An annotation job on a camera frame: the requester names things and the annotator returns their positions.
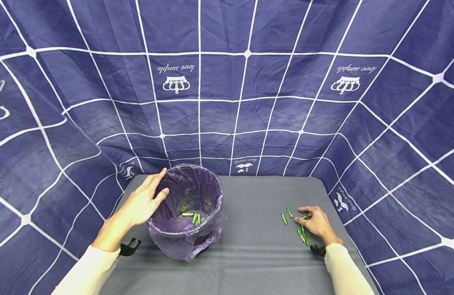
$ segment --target blue fabric backdrop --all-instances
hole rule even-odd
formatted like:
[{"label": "blue fabric backdrop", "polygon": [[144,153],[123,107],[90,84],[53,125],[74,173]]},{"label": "blue fabric backdrop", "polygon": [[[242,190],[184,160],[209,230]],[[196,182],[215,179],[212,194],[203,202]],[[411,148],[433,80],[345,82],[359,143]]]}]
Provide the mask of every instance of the blue fabric backdrop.
[{"label": "blue fabric backdrop", "polygon": [[454,294],[454,0],[0,0],[0,295],[130,179],[319,178],[383,294]]}]

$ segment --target forearm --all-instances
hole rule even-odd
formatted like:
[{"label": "forearm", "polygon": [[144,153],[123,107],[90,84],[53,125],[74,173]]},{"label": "forearm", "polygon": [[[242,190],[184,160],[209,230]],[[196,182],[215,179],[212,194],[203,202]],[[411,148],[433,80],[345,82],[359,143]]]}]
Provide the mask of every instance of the forearm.
[{"label": "forearm", "polygon": [[52,295],[99,294],[114,270],[120,245],[130,226],[115,214],[104,223],[93,244],[56,287]]},{"label": "forearm", "polygon": [[326,246],[326,251],[325,265],[332,277],[336,295],[374,294],[343,245],[331,243]]},{"label": "forearm", "polygon": [[120,248],[122,240],[131,227],[130,222],[117,212],[104,223],[91,246],[102,251],[114,252]]}]

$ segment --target left hand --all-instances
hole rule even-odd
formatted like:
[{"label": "left hand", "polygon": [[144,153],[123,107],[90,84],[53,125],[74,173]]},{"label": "left hand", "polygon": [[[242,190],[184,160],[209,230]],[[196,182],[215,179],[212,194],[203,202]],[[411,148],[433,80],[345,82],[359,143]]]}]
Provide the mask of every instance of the left hand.
[{"label": "left hand", "polygon": [[167,169],[163,168],[160,173],[147,176],[116,213],[119,219],[127,223],[128,227],[147,222],[158,209],[161,202],[167,198],[168,188],[163,189],[156,198],[153,198],[155,190],[166,172]]}]

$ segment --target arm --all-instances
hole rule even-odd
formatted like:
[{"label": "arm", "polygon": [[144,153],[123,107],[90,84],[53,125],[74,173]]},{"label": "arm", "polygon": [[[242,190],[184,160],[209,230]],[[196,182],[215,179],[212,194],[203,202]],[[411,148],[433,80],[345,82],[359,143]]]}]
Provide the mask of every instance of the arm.
[{"label": "arm", "polygon": [[147,222],[168,196],[169,190],[166,188],[153,198],[165,173],[166,169],[163,169],[159,174],[147,176],[140,187],[130,194],[121,209],[104,223],[94,242],[52,295],[99,294],[117,264],[120,245],[127,232],[133,226]]},{"label": "arm", "polygon": [[327,254],[325,265],[332,277],[336,295],[374,295],[373,290],[361,274],[344,247],[343,241],[330,226],[327,215],[317,206],[301,207],[300,211],[308,211],[310,220],[296,217],[297,223],[303,224],[311,233],[320,236],[325,243]]}]

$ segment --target trash can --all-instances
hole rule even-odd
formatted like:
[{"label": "trash can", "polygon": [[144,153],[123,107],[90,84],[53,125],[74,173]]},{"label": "trash can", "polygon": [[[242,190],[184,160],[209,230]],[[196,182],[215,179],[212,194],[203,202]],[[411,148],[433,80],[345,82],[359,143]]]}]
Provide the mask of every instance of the trash can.
[{"label": "trash can", "polygon": [[[155,195],[165,187],[169,195],[148,221],[153,242],[168,257],[192,261],[220,239],[227,221],[220,180],[204,167],[177,165],[167,171]],[[200,224],[192,216],[201,215]]]}]

